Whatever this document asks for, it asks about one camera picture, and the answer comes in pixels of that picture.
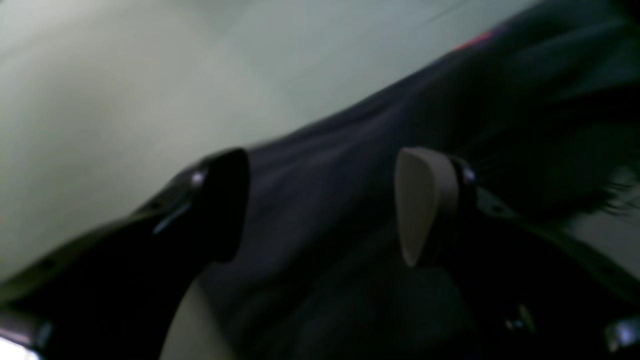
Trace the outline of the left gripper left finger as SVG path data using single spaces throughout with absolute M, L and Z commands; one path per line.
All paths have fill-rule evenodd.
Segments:
M 192 282 L 240 246 L 246 150 L 213 153 L 133 213 L 1 283 L 1 337 L 41 360 L 157 360 Z

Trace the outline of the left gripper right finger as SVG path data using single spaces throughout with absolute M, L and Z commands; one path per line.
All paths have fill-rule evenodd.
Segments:
M 639 262 L 596 241 L 639 239 L 639 183 L 591 212 L 535 222 L 477 183 L 462 158 L 414 146 L 394 171 L 410 267 L 442 267 L 477 324 L 478 360 L 637 360 Z

